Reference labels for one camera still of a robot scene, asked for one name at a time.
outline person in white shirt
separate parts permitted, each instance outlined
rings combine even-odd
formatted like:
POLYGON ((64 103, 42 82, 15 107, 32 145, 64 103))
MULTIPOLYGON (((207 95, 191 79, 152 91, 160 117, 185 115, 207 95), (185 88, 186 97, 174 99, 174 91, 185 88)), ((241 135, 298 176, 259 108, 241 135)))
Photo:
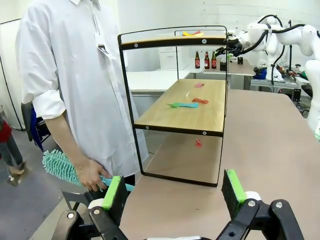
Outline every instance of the person in white shirt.
MULTIPOLYGON (((94 191, 106 188, 99 175, 134 184, 139 170, 112 15, 99 0, 35 0, 16 39, 22 102, 32 101, 80 182, 94 191), (97 48, 101 41, 108 54, 97 48)), ((145 136, 136 134, 143 161, 145 136)))

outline brown glass bottle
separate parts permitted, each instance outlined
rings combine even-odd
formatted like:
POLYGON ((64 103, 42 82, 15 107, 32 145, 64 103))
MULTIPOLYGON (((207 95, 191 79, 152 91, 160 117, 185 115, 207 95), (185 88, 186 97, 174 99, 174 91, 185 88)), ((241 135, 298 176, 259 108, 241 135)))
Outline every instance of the brown glass bottle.
POLYGON ((210 69, 210 58, 209 58, 209 53, 207 51, 205 52, 204 68, 210 69))
POLYGON ((194 65, 195 65, 196 69, 200 68, 200 58, 199 58, 199 52, 198 51, 195 53, 194 65))
POLYGON ((216 59, 216 55, 215 55, 214 51, 212 52, 211 68, 212 69, 216 69, 217 68, 217 59, 216 59))

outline person in red shirt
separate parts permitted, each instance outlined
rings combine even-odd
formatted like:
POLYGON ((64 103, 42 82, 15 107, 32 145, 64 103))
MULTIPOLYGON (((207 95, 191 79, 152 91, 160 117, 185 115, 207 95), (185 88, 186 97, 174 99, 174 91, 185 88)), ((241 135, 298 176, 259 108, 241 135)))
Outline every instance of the person in red shirt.
POLYGON ((24 173, 25 162, 21 156, 16 141, 12 136, 12 129, 0 116, 0 159, 7 165, 10 174, 21 175, 24 173))

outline gray floor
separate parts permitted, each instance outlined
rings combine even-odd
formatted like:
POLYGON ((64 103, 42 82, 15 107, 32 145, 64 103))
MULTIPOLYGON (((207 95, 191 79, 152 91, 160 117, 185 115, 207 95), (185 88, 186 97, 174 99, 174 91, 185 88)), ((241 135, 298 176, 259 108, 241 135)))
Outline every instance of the gray floor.
MULTIPOLYGON (((7 168, 0 161, 0 240, 50 240, 62 212, 68 209, 60 188, 74 190, 77 187, 45 172, 42 166, 43 153, 33 142, 29 142, 26 132, 13 130, 12 134, 30 171, 14 187, 7 183, 7 168)), ((165 132, 146 133, 149 159, 166 135, 165 132)), ((58 146, 50 137, 43 147, 52 151, 58 146)))

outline red shirt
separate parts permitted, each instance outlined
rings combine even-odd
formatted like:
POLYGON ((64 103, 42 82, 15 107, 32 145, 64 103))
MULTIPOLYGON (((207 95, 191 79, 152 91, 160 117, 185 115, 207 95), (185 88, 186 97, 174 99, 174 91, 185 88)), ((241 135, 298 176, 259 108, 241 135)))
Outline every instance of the red shirt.
POLYGON ((3 128, 0 130, 0 143, 5 143, 11 136, 12 129, 11 127, 4 121, 3 128))

